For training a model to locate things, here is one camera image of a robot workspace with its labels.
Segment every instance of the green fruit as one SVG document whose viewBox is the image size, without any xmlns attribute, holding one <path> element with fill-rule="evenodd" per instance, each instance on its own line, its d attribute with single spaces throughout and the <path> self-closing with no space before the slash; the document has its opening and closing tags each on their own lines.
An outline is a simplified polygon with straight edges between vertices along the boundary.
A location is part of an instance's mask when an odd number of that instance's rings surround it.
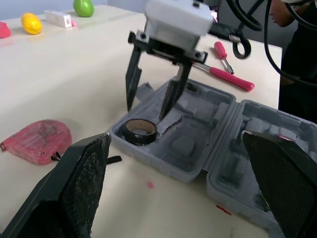
<svg viewBox="0 0 317 238">
<path fill-rule="evenodd" d="M 94 5 L 91 0 L 74 0 L 73 7 L 78 16 L 90 17 L 94 14 Z"/>
</svg>

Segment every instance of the open tool case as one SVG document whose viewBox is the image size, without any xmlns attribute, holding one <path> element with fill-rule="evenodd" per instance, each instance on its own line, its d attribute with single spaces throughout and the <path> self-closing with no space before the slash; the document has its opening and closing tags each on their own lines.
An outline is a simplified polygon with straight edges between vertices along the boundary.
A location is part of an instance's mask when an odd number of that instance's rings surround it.
<svg viewBox="0 0 317 238">
<path fill-rule="evenodd" d="M 113 144 L 183 182 L 190 182 L 201 170 L 208 171 L 210 197 L 268 228 L 270 238 L 283 237 L 261 195 L 240 135 L 250 130 L 282 136 L 316 161 L 316 125 L 253 101 L 237 103 L 233 95 L 193 80 L 188 80 L 176 106 L 159 122 L 167 84 L 156 91 L 148 83 L 139 87 L 136 97 L 140 103 L 110 129 Z M 155 142 L 136 146 L 124 139 L 122 127 L 136 118 L 157 124 Z"/>
</svg>

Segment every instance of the table surface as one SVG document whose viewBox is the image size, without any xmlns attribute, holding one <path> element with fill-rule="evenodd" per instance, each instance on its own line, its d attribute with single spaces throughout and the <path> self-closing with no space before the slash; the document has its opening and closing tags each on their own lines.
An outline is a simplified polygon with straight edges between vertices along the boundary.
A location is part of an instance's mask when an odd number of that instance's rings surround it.
<svg viewBox="0 0 317 238">
<path fill-rule="evenodd" d="M 20 19 L 5 21 L 12 36 L 0 39 L 0 140 L 41 119 L 56 119 L 72 132 L 73 142 L 105 132 L 126 113 L 125 73 L 132 46 L 129 31 L 144 28 L 141 14 L 97 6 L 94 16 L 80 18 L 69 11 L 77 27 L 64 29 L 44 20 L 43 32 L 25 33 Z M 207 64 L 223 68 L 211 46 L 216 38 L 203 37 L 198 49 L 210 53 Z M 236 59 L 224 42 L 235 75 L 255 83 L 252 92 L 222 82 L 193 68 L 190 78 L 232 93 L 237 101 L 253 100 L 277 108 L 279 75 L 270 66 L 262 43 L 251 42 L 252 54 Z M 281 48 L 270 46 L 281 63 Z M 142 55 L 141 82 L 156 89 L 178 68 L 170 62 Z M 109 165 L 93 238 L 266 238 L 267 231 L 242 216 L 216 208 L 206 193 L 206 173 L 185 184 L 160 174 L 110 147 L 110 156 L 123 161 Z M 9 153 L 0 154 L 0 232 L 36 183 L 55 163 L 32 165 Z M 146 186 L 152 182 L 153 189 Z"/>
</svg>

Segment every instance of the tape roll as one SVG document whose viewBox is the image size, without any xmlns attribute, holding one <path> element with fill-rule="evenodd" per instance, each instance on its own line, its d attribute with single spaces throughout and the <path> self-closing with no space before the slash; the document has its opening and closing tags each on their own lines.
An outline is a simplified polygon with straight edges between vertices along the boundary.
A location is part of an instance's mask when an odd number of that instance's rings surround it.
<svg viewBox="0 0 317 238">
<path fill-rule="evenodd" d="M 157 138 L 157 126 L 144 119 L 128 120 L 123 126 L 123 135 L 126 141 L 134 145 L 148 145 Z"/>
</svg>

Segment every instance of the yellow fruit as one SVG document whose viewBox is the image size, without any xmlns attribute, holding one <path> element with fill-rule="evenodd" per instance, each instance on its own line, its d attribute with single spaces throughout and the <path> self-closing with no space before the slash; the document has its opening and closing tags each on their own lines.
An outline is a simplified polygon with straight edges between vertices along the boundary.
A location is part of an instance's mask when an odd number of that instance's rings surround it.
<svg viewBox="0 0 317 238">
<path fill-rule="evenodd" d="M 32 35 L 39 34 L 42 30 L 42 24 L 39 18 L 32 14 L 26 13 L 21 17 L 23 29 Z"/>
</svg>

